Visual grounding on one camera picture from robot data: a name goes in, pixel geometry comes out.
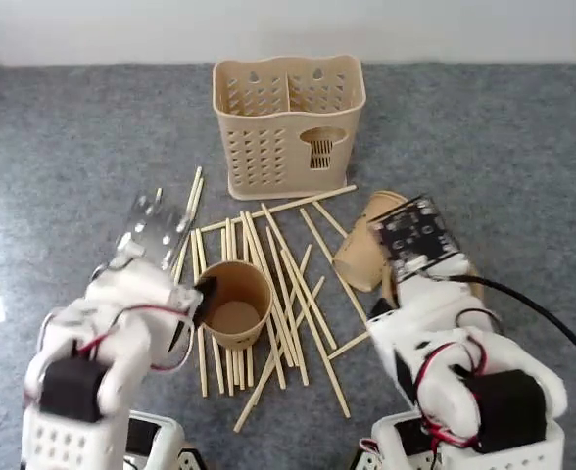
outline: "white wall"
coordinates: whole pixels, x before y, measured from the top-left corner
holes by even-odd
[[[576,62],[576,0],[0,0],[0,65]]]

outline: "cup rim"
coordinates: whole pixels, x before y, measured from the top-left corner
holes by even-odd
[[[258,272],[258,274],[262,277],[262,279],[264,280],[264,282],[266,284],[266,288],[268,289],[268,308],[266,309],[266,313],[264,314],[264,316],[262,318],[260,318],[260,321],[258,323],[256,323],[255,326],[252,326],[248,330],[244,330],[244,331],[241,331],[239,333],[223,333],[221,331],[215,330],[205,321],[203,321],[202,324],[203,324],[204,328],[206,328],[210,333],[212,333],[212,334],[216,333],[216,334],[223,336],[223,337],[226,337],[226,338],[236,338],[236,337],[240,337],[240,336],[248,336],[251,333],[256,333],[257,330],[261,330],[264,327],[264,324],[268,321],[268,317],[270,316],[270,311],[272,309],[272,286],[261,269],[259,269],[254,264],[251,264],[250,262],[243,261],[241,259],[231,259],[231,260],[227,260],[227,261],[216,262],[216,263],[212,264],[211,266],[208,266],[206,268],[206,270],[201,273],[201,275],[199,276],[199,279],[202,279],[204,274],[206,274],[212,268],[223,265],[223,264],[242,264],[244,266],[248,266],[248,267],[255,269]]]

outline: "red wire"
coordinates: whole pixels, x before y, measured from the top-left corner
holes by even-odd
[[[83,345],[81,348],[76,350],[77,353],[79,355],[84,355],[86,353],[89,353],[90,351],[92,351],[92,348],[95,348],[95,347],[99,346],[101,343],[103,343],[103,341],[108,336],[110,336],[110,331],[107,331],[107,332],[103,333],[102,335],[99,335],[96,338],[94,338],[93,340],[89,341],[88,343]]]
[[[472,371],[473,375],[482,375],[484,373],[484,370],[486,368],[486,364],[488,362],[488,355],[486,353],[486,349],[478,341],[476,341],[474,338],[469,336],[468,340],[480,349],[480,362],[477,365],[477,367],[473,368],[473,371]],[[423,379],[425,377],[425,373],[427,372],[428,367],[430,366],[430,364],[432,363],[434,358],[439,353],[444,351],[449,346],[453,346],[453,345],[457,345],[457,343],[450,342],[450,343],[445,343],[444,345],[439,346],[434,351],[432,351],[427,356],[425,361],[421,364],[421,367],[418,371],[418,374],[416,374],[416,380],[414,381],[414,390],[416,393],[416,403],[417,403],[417,406],[418,406],[421,414],[423,415],[423,419],[425,420],[425,422],[427,424],[427,431],[435,439],[437,439],[438,441],[444,442],[446,444],[456,446],[456,447],[470,447],[470,446],[473,446],[477,442],[477,436],[473,436],[471,438],[463,440],[462,438],[459,438],[458,436],[455,436],[453,434],[442,431],[443,426],[440,426],[440,425],[434,423],[433,421],[431,421],[427,417],[427,415],[425,414],[423,409],[421,408],[420,402],[418,401],[418,388],[421,385],[421,382],[423,381]]]
[[[169,306],[161,306],[161,305],[138,304],[138,305],[128,306],[127,308],[123,308],[119,312],[119,314],[114,319],[114,322],[112,323],[112,327],[110,327],[110,329],[108,331],[106,331],[102,335],[99,335],[96,338],[94,338],[93,340],[86,343],[84,346],[82,346],[81,348],[79,348],[77,350],[77,353],[80,355],[89,353],[90,351],[92,351],[93,348],[96,348],[101,343],[103,343],[103,341],[105,341],[105,339],[112,334],[112,328],[114,327],[114,325],[116,324],[116,322],[118,321],[118,319],[120,318],[120,316],[123,313],[127,313],[129,311],[134,311],[134,310],[142,310],[142,309],[165,311],[167,313],[172,313],[174,315],[185,316],[185,317],[187,317],[188,313],[189,313],[189,310],[187,310],[187,309],[186,310],[178,310],[176,308],[170,308]]]
[[[169,306],[151,305],[151,304],[138,304],[138,305],[128,306],[127,308],[124,308],[123,310],[121,310],[120,313],[127,313],[128,311],[141,310],[141,309],[165,311],[167,313],[172,313],[174,315],[185,316],[185,317],[187,317],[189,314],[188,309],[178,310],[177,308],[171,308]]]

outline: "black cable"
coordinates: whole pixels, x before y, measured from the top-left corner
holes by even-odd
[[[449,280],[454,282],[464,282],[464,283],[474,283],[474,284],[482,284],[483,286],[490,287],[491,289],[495,289],[497,291],[503,292],[511,296],[514,299],[517,299],[521,303],[529,306],[537,313],[540,313],[544,318],[546,318],[553,326],[555,326],[560,332],[568,338],[568,340],[573,343],[576,347],[576,334],[569,329],[562,321],[560,321],[557,317],[555,317],[549,310],[546,308],[538,305],[532,299],[527,296],[524,296],[520,292],[515,291],[514,289],[510,289],[509,287],[505,286],[504,284],[496,281],[492,281],[490,279],[486,279],[484,277],[479,276],[471,276],[471,275],[458,275],[458,276],[449,276],[445,278],[438,278],[438,280]]]
[[[435,445],[434,451],[432,452],[432,464],[429,466],[429,470],[434,470],[436,468],[437,458],[438,458],[438,445]]]
[[[502,320],[494,313],[492,313],[490,310],[487,310],[485,308],[465,308],[464,310],[460,311],[456,315],[456,319],[454,320],[458,328],[460,326],[460,319],[462,318],[462,316],[467,313],[470,313],[471,311],[477,311],[479,313],[484,313],[485,315],[489,316],[495,322],[495,324],[497,324],[498,333],[502,336],[504,335],[504,323],[502,322]]]
[[[133,463],[131,460],[125,459],[124,463],[126,465],[129,465],[133,470],[139,470],[138,466],[135,463]]]

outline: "beige utensil holder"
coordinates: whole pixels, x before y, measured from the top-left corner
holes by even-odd
[[[201,277],[216,278],[216,293],[204,324],[223,347],[245,350],[258,340],[270,315],[271,287],[252,264],[226,261]]]
[[[366,100],[358,59],[227,61],[213,79],[231,196],[305,197],[346,185]]]
[[[386,259],[367,223],[406,201],[406,198],[392,191],[377,191],[370,197],[353,230],[334,256],[336,271],[349,285],[370,292],[382,281]]]

